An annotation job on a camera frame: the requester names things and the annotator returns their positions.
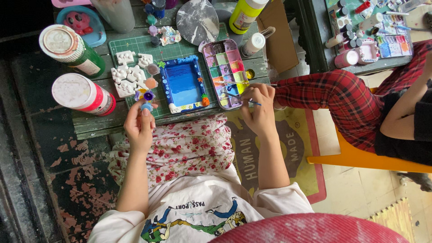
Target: red floral pattern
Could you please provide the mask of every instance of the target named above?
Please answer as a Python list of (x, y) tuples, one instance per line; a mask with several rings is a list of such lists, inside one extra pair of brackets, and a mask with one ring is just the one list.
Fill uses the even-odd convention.
[[(156, 127), (146, 160), (149, 188), (180, 176), (227, 169), (234, 159), (234, 151), (226, 120), (225, 115), (220, 114)], [(108, 169), (120, 186), (129, 148), (124, 137), (106, 156), (110, 162)]]

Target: gray animal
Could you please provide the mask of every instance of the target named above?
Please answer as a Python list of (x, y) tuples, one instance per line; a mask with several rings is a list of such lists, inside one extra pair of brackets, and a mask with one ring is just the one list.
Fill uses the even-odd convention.
[(428, 177), (428, 173), (415, 173), (415, 172), (407, 172), (407, 173), (398, 173), (398, 176), (402, 178), (409, 178), (413, 182), (420, 185), (420, 190), (424, 192), (432, 192), (432, 181)]

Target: red plaid pants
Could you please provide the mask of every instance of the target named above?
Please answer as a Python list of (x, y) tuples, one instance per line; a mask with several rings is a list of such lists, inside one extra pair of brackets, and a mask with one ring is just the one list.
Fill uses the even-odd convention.
[(426, 53), (431, 50), (432, 40), (414, 43), (412, 61), (396, 68), (375, 94), (356, 75), (334, 70), (280, 80), (276, 82), (275, 99), (280, 105), (293, 108), (317, 110), (328, 107), (346, 141), (374, 153), (375, 135), (383, 121), (382, 96), (411, 86), (423, 73)]

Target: orange chair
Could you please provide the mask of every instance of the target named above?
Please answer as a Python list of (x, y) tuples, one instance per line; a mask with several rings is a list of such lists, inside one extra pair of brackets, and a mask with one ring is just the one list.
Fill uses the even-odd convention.
[(339, 140), (340, 154), (306, 157), (309, 164), (329, 164), (339, 166), (351, 166), (371, 169), (399, 170), (409, 172), (432, 173), (432, 166), (422, 165), (411, 161), (386, 156), (378, 156), (374, 153), (360, 150), (348, 143), (336, 128)]

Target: green cutting mat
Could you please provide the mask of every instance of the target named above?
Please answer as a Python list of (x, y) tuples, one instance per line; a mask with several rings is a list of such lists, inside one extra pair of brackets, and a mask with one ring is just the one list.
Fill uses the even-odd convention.
[[(210, 81), (211, 79), (209, 76), (209, 72), (207, 70), (207, 66), (204, 63), (205, 62), (204, 56), (202, 55), (202, 53), (198, 52), (197, 46), (192, 45), (191, 43), (182, 39), (179, 43), (166, 45), (166, 46), (159, 45), (159, 47), (153, 47), (150, 42), (150, 38), (151, 35), (147, 34), (144, 36), (138, 36), (134, 38), (126, 38), (126, 39), (110, 41), (108, 45), (111, 51), (111, 55), (115, 67), (117, 68), (119, 66), (115, 54), (120, 51), (135, 52), (136, 56), (134, 56), (133, 58), (134, 62), (129, 63), (128, 64), (129, 67), (134, 67), (135, 65), (137, 65), (139, 59), (138, 53), (152, 55), (153, 63), (157, 63), (160, 61), (168, 61), (177, 58), (184, 58), (190, 55), (196, 55), (198, 57), (198, 64), (200, 66), (200, 72), (203, 77), (204, 87), (206, 89), (206, 93), (210, 101), (210, 105), (205, 108), (202, 108), (201, 110), (211, 109), (214, 106), (219, 106), (216, 99), (216, 94), (213, 90), (213, 85)], [(220, 41), (227, 38), (229, 38), (229, 35), (225, 23), (219, 23), (219, 35), (216, 40)], [(150, 74), (147, 73), (146, 70), (144, 72), (146, 73), (146, 77), (150, 77)], [(154, 78), (159, 83), (159, 86), (156, 88), (156, 90), (152, 89), (153, 93), (156, 95), (156, 98), (153, 100), (153, 102), (155, 104), (158, 104), (159, 107), (152, 111), (152, 115), (156, 119), (164, 118), (172, 115), (179, 115), (179, 114), (171, 114), (171, 112), (169, 111), (165, 93), (162, 88), (160, 75), (159, 74), (155, 75)], [(128, 108), (130, 108), (135, 103), (133, 96), (127, 97), (125, 100)]]
[[(325, 0), (325, 2), (327, 4), (327, 8), (336, 4), (337, 1), (338, 0)], [(358, 24), (365, 19), (362, 18), (359, 14), (356, 14), (354, 12), (354, 9), (356, 9), (358, 6), (360, 6), (364, 2), (362, 0), (345, 0), (345, 2), (346, 2), (346, 8), (348, 9), (349, 18), (351, 19), (351, 21), (353, 23), (353, 32), (355, 33), (359, 29)], [(384, 6), (382, 8), (378, 8), (377, 6), (375, 6), (374, 11), (372, 12), (372, 15), (374, 15), (376, 13), (383, 13), (385, 11), (391, 11), (391, 10), (387, 6)], [(366, 30), (365, 36), (362, 39), (366, 39), (368, 37), (375, 39), (375, 36), (371, 35), (371, 32), (369, 30)]]

